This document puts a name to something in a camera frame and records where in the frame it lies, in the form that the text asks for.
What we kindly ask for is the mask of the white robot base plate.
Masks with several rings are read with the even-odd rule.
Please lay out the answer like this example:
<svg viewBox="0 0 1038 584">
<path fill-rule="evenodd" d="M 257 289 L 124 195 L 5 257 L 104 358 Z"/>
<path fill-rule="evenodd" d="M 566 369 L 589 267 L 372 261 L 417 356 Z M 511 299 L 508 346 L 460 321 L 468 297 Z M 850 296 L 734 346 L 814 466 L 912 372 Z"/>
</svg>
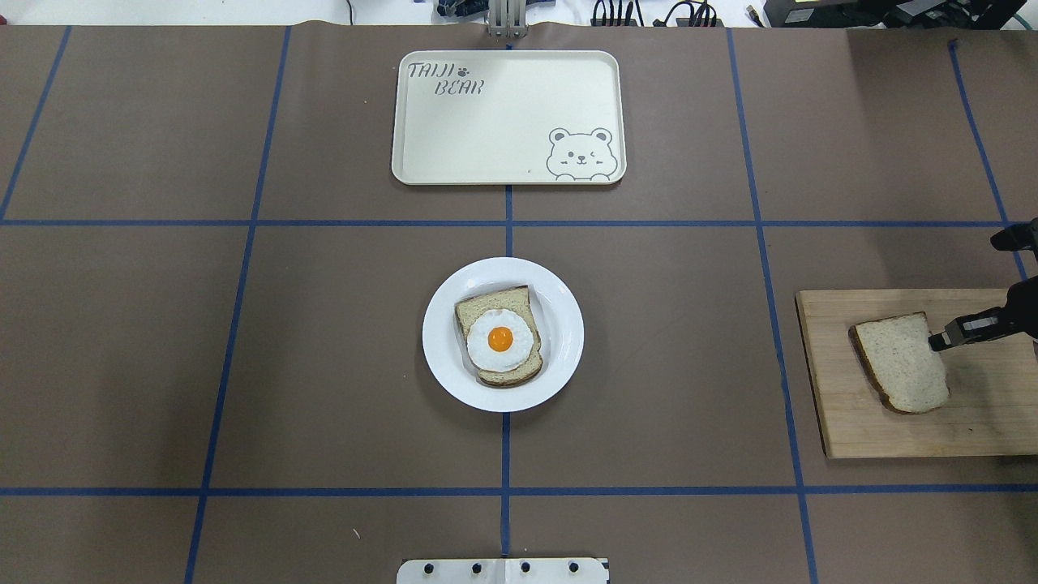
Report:
<svg viewBox="0 0 1038 584">
<path fill-rule="evenodd" d="M 413 559 L 397 583 L 609 583 L 607 559 L 593 557 Z"/>
</svg>

